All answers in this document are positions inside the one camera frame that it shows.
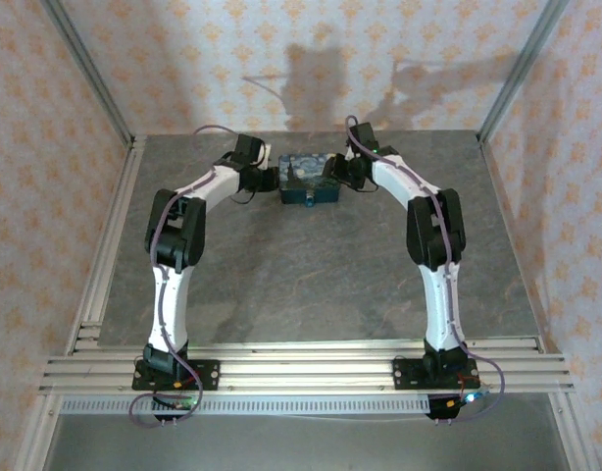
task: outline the gray stone surface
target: gray stone surface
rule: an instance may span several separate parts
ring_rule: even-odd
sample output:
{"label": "gray stone surface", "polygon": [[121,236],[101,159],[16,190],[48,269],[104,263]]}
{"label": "gray stone surface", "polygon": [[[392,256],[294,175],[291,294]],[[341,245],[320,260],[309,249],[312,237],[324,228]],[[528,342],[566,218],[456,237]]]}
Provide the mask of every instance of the gray stone surface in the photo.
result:
{"label": "gray stone surface", "polygon": [[[265,132],[283,153],[344,150],[342,133]],[[467,249],[459,277],[468,337],[535,335],[526,290],[492,183],[471,131],[379,131],[417,172],[453,187]],[[204,174],[232,135],[149,138],[119,247],[100,342],[144,345],[154,282],[144,233],[157,189]],[[247,195],[237,195],[238,199]],[[340,191],[336,204],[282,205],[276,192],[246,206],[226,200],[209,215],[206,249],[192,276],[191,344],[239,341],[417,339],[426,329],[423,282],[405,243],[406,213],[383,189]]]}

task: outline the black mounting bracket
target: black mounting bracket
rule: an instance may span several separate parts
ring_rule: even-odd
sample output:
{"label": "black mounting bracket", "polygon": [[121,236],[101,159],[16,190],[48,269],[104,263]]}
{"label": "black mounting bracket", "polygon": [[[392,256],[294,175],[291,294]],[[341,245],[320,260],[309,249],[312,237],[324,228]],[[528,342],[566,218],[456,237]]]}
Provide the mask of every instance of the black mounting bracket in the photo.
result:
{"label": "black mounting bracket", "polygon": [[[216,391],[221,377],[220,360],[187,359],[187,344],[177,352],[196,372],[203,391]],[[153,348],[148,344],[144,347],[141,360],[135,362],[131,388],[134,391],[194,391],[198,389],[189,372],[166,351]]]}
{"label": "black mounting bracket", "polygon": [[[169,189],[160,189],[155,194],[146,230],[145,248],[148,253],[164,208],[175,196],[176,191]],[[180,198],[173,204],[157,242],[158,263],[174,267],[177,273],[198,263],[205,249],[206,205],[207,202],[200,198]],[[169,223],[179,218],[182,219],[180,228]]]}
{"label": "black mounting bracket", "polygon": [[470,358],[459,370],[437,377],[427,371],[422,358],[395,358],[392,360],[392,380],[399,391],[412,390],[451,390],[459,391],[463,387],[460,377],[464,378],[465,390],[479,388],[479,373],[476,361]]}
{"label": "black mounting bracket", "polygon": [[[449,235],[451,259],[458,263],[467,246],[460,197],[455,189],[448,188],[439,191],[436,198]],[[408,253],[417,265],[425,265],[435,272],[447,261],[438,215],[429,196],[408,201],[406,238]]]}
{"label": "black mounting bracket", "polygon": [[265,148],[265,143],[262,139],[247,134],[239,134],[235,148],[217,160],[214,165],[229,167],[240,174],[238,191],[242,189],[266,191],[262,188],[270,188],[275,184],[276,172],[275,170],[263,171],[258,169],[258,166],[262,163],[260,152],[263,148]]}

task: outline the wire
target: wire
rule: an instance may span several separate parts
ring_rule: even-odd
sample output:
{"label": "wire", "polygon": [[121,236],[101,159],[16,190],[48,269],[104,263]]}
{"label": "wire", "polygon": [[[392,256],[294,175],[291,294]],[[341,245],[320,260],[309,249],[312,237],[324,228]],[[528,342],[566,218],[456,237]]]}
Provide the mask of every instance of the wire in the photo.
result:
{"label": "wire", "polygon": [[[194,136],[194,135],[198,134],[199,132],[201,132],[203,130],[208,130],[208,129],[218,129],[218,130],[223,130],[223,131],[232,132],[234,134],[237,134],[237,132],[230,130],[229,128],[226,128],[224,126],[206,125],[206,126],[202,126],[202,127],[198,128],[196,131],[194,131],[194,133],[192,135]],[[189,375],[194,379],[196,386],[198,387],[198,397],[192,404],[192,407],[190,407],[190,409],[185,414],[181,415],[180,417],[173,418],[174,423],[178,423],[178,422],[188,419],[190,416],[192,416],[194,414],[196,409],[201,405],[201,401],[203,400],[203,383],[201,383],[201,379],[199,378],[197,373],[194,371],[194,369],[189,365],[189,363],[187,363],[187,361],[185,361],[183,358],[181,358],[179,356],[179,354],[176,352],[175,346],[171,342],[170,336],[166,330],[166,324],[164,323],[163,306],[164,306],[164,293],[166,292],[166,285],[167,285],[168,278],[169,278],[168,273],[169,273],[170,269],[166,270],[166,269],[164,269],[164,267],[162,267],[161,265],[159,265],[157,263],[157,244],[159,242],[160,235],[162,233],[162,229],[164,228],[166,219],[168,218],[168,215],[169,215],[173,205],[177,201],[179,201],[181,198],[183,198],[186,194],[188,194],[192,191],[195,191],[195,190],[205,186],[206,184],[210,183],[215,178],[215,176],[216,176],[216,170],[214,168],[212,168],[212,170],[210,170],[210,172],[208,174],[206,174],[205,178],[199,179],[194,185],[189,186],[185,190],[180,191],[175,196],[173,196],[169,200],[169,202],[166,204],[164,211],[162,211],[162,216],[160,217],[160,221],[157,224],[157,228],[155,228],[155,233],[153,234],[153,238],[151,240],[151,247],[150,247],[151,266],[153,267],[153,270],[158,269],[162,273],[162,285],[160,287],[160,295],[159,295],[158,302],[157,302],[158,321],[160,324],[160,329],[162,331],[162,338],[164,339],[164,343],[166,344],[169,354],[176,360],[176,362],[179,365],[181,365],[183,368],[185,368],[187,370]],[[158,399],[170,399],[170,400],[185,399],[185,395],[182,395],[182,394],[167,394],[167,393],[160,393],[160,392],[145,392],[145,393],[142,393],[142,394],[136,396],[133,399],[133,401],[131,402],[131,404],[129,405],[128,417],[133,424],[135,424],[138,427],[144,428],[144,429],[156,429],[158,427],[163,427],[166,422],[166,421],[162,421],[162,422],[156,422],[156,423],[146,423],[146,422],[142,422],[141,420],[136,418],[135,414],[133,414],[133,408],[135,407],[135,404],[139,400],[141,400],[145,397],[152,397],[152,398],[157,397]]]}
{"label": "wire", "polygon": [[345,180],[341,180],[337,177],[331,176],[332,179],[336,180],[338,183],[340,184],[344,184],[347,188],[349,189],[353,189],[356,193],[375,193],[376,191],[379,190],[379,185],[375,182],[373,182],[372,180],[369,180],[369,182],[371,182],[371,184],[373,184],[375,186],[375,188],[373,189],[359,189],[359,188],[354,188],[351,183],[346,182]]}
{"label": "wire", "polygon": [[260,88],[262,88],[263,90],[266,90],[268,93],[270,93],[270,94],[272,94],[272,95],[276,96],[276,97],[279,99],[279,101],[280,101],[282,104],[284,103],[284,101],[283,101],[283,97],[282,97],[282,96],[281,96],[279,93],[277,93],[277,92],[276,92],[276,91],[274,91],[273,89],[271,89],[271,88],[269,88],[269,87],[267,87],[267,86],[265,86],[265,85],[263,85],[263,84],[259,83],[258,81],[256,81],[256,79],[276,79],[275,77],[271,78],[271,77],[268,77],[268,76],[266,76],[266,77],[263,77],[263,78],[261,78],[261,77],[256,77],[256,78],[254,78],[254,77],[244,76],[244,77],[242,77],[242,79],[243,79],[243,80],[245,80],[245,81],[248,81],[249,83],[253,83],[253,84],[254,84],[254,85],[256,85],[256,86],[259,86],[259,87],[260,87]]}
{"label": "wire", "polygon": [[229,128],[225,127],[225,126],[221,126],[221,125],[205,125],[205,126],[202,126],[202,127],[200,127],[200,128],[197,128],[197,129],[196,129],[196,130],[195,130],[195,131],[192,133],[191,140],[192,140],[192,148],[193,148],[194,150],[199,150],[199,148],[196,146],[196,139],[194,139],[194,136],[195,136],[196,134],[198,134],[199,132],[201,132],[201,131],[204,131],[204,130],[221,130],[221,131],[227,131],[227,132],[231,132],[231,133],[233,133],[233,134],[237,134],[237,132],[236,132],[236,131],[234,131],[234,130],[231,130],[231,129],[229,129]]}
{"label": "wire", "polygon": [[462,394],[465,392],[465,378],[458,373],[458,380],[460,380],[460,399],[462,399]]}
{"label": "wire", "polygon": [[351,130],[349,129],[349,121],[350,120],[353,120],[357,124],[358,119],[353,115],[349,115],[344,120],[344,127],[347,132],[347,136],[349,137],[351,142],[353,142],[356,146],[358,146],[358,148],[361,151],[363,151],[365,154],[367,154],[372,159],[374,159],[374,160],[377,159],[378,161],[380,161],[384,164],[390,165],[391,167],[404,173],[410,180],[412,180],[414,183],[416,183],[425,194],[427,194],[429,196],[429,198],[431,199],[431,202],[434,206],[434,210],[436,212],[436,216],[438,218],[438,223],[440,226],[440,233],[442,235],[442,241],[445,246],[445,252],[447,253],[447,261],[445,262],[445,280],[447,281],[447,288],[448,288],[447,295],[449,297],[449,299],[448,299],[449,324],[451,326],[452,335],[454,336],[454,339],[456,339],[456,342],[458,343],[460,348],[465,352],[465,354],[467,356],[470,356],[471,358],[474,358],[475,360],[479,360],[479,361],[483,361],[484,363],[488,363],[493,368],[495,368],[495,370],[497,370],[497,373],[499,374],[499,393],[498,393],[497,397],[495,397],[495,400],[493,401],[492,404],[490,404],[488,407],[486,407],[484,410],[478,412],[477,414],[470,415],[470,416],[464,417],[464,418],[457,418],[452,421],[442,421],[442,422],[453,423],[453,422],[458,422],[458,421],[467,422],[470,420],[474,420],[478,417],[481,417],[481,416],[487,414],[488,412],[490,412],[493,408],[495,408],[499,404],[499,401],[501,400],[502,396],[504,395],[504,391],[506,390],[506,378],[504,376],[504,372],[502,371],[502,369],[499,367],[499,365],[495,361],[493,361],[489,358],[484,358],[483,356],[480,356],[480,355],[477,355],[477,354],[471,352],[465,346],[464,342],[460,340],[460,336],[458,335],[458,331],[456,330],[456,319],[455,319],[455,314],[454,314],[454,303],[453,303],[453,294],[452,294],[452,287],[451,287],[452,276],[451,276],[451,272],[450,272],[450,265],[451,265],[451,261],[453,259],[453,255],[452,255],[452,250],[451,250],[451,243],[449,241],[449,234],[447,233],[447,225],[445,223],[445,218],[442,215],[442,209],[440,207],[440,202],[438,201],[436,194],[429,187],[427,187],[427,185],[424,184],[422,182],[422,180],[417,176],[417,174],[415,174],[413,171],[411,171],[407,167],[401,166],[389,159],[386,159],[379,154],[375,154],[372,150],[370,150],[367,147],[365,147],[364,145],[362,145],[362,143],[360,143],[360,141],[355,137],[355,135],[353,135],[353,132],[351,132]]}
{"label": "wire", "polygon": [[155,402],[156,404],[162,405],[164,407],[168,407],[170,410],[177,410],[178,409],[176,403],[164,402],[161,399],[159,399],[157,396],[153,397],[153,402]]}
{"label": "wire", "polygon": [[398,419],[354,419],[353,417],[331,417],[331,416],[320,416],[320,415],[274,415],[272,417],[282,418],[282,419],[305,419],[305,420],[314,420],[314,421],[325,421],[325,422],[346,422],[346,423],[363,423],[363,424],[386,424],[390,422],[408,422],[415,420],[422,420],[425,417],[421,417],[418,414],[412,414],[412,417],[399,417]]}
{"label": "wire", "polygon": [[249,199],[247,199],[246,201],[238,201],[236,199],[230,198],[231,201],[233,201],[235,204],[249,204],[251,202],[251,200],[253,200],[253,198],[255,197],[255,193],[257,193],[258,190],[255,189],[252,193],[251,196],[249,197]]}
{"label": "wire", "polygon": [[[264,163],[264,159],[266,159],[266,145],[265,144],[262,144],[262,149],[264,150],[264,155],[262,156],[262,158],[260,159],[260,161],[257,164],[249,164],[249,167],[253,167],[253,168],[257,169],[258,167],[260,167]],[[256,187],[253,190],[253,194],[251,194],[251,197],[249,199],[247,199],[246,201],[238,201],[238,200],[233,199],[231,197],[229,199],[231,201],[233,201],[235,204],[249,204],[253,200],[253,198],[255,197],[255,193],[257,193],[257,192],[258,192],[258,188]]]}

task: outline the robotic arm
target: robotic arm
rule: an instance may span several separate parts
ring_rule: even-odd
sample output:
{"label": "robotic arm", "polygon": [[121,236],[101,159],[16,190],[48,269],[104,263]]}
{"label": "robotic arm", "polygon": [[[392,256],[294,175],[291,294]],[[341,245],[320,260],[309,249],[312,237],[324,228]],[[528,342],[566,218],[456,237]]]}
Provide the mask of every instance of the robotic arm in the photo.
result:
{"label": "robotic arm", "polygon": [[158,377],[161,373],[172,381],[178,381],[186,374],[169,352],[160,318],[164,320],[174,350],[186,359],[187,289],[194,266],[203,254],[206,214],[242,189],[260,191],[275,188],[276,172],[268,167],[270,152],[271,146],[261,139],[239,134],[235,149],[215,162],[201,179],[176,190],[161,189],[155,195],[146,232],[146,250],[149,253],[164,209],[171,199],[180,195],[163,223],[155,246],[155,316],[148,343],[144,347],[143,363],[157,372]]}
{"label": "robotic arm", "polygon": [[[371,180],[388,190],[407,211],[406,242],[412,260],[423,276],[427,329],[425,355],[420,360],[395,360],[398,389],[454,389],[458,375],[473,377],[476,363],[468,358],[458,313],[458,271],[466,246],[460,198],[453,189],[440,189],[414,172],[391,146],[380,147],[369,123],[350,129],[346,155],[337,154],[329,173],[353,189]],[[445,223],[451,260],[437,214]],[[470,383],[478,387],[478,382]]]}
{"label": "robotic arm", "polygon": [[[408,252],[424,280],[427,310],[425,355],[421,359],[393,361],[395,388],[478,388],[479,381],[473,378],[477,375],[473,373],[476,363],[468,358],[463,346],[464,335],[458,314],[457,279],[461,254],[466,246],[458,194],[453,189],[440,189],[423,180],[392,147],[379,147],[368,123],[356,124],[349,130],[355,140],[347,140],[346,155],[336,154],[327,161],[324,175],[333,176],[354,189],[364,187],[365,181],[371,180],[401,203],[407,211]],[[275,189],[277,173],[275,169],[268,168],[269,154],[270,147],[261,139],[241,134],[235,149],[217,161],[204,177],[175,191],[162,189],[155,196],[146,236],[149,252],[165,207],[172,198],[180,195],[164,221],[156,245],[158,266],[153,269],[156,280],[155,319],[143,353],[146,368],[162,373],[166,380],[181,381],[186,372],[169,352],[158,308],[161,305],[165,329],[174,350],[182,358],[187,358],[187,287],[193,268],[203,254],[206,214],[223,199],[242,189]],[[450,244],[449,263],[446,240],[439,226],[439,211]],[[171,224],[177,219],[182,221],[180,227]],[[163,283],[166,286],[160,304]],[[476,381],[461,384],[460,375]]]}

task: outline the wall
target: wall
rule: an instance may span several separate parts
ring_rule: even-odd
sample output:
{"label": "wall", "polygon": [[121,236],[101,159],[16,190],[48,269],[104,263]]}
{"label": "wall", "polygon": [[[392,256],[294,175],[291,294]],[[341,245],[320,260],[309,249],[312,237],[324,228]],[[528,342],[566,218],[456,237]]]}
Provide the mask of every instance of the wall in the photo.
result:
{"label": "wall", "polygon": [[40,3],[0,1],[0,470],[66,346],[124,157]]}
{"label": "wall", "polygon": [[132,131],[478,129],[545,0],[64,0]]}
{"label": "wall", "polygon": [[570,2],[491,141],[528,293],[602,460],[602,2]]}

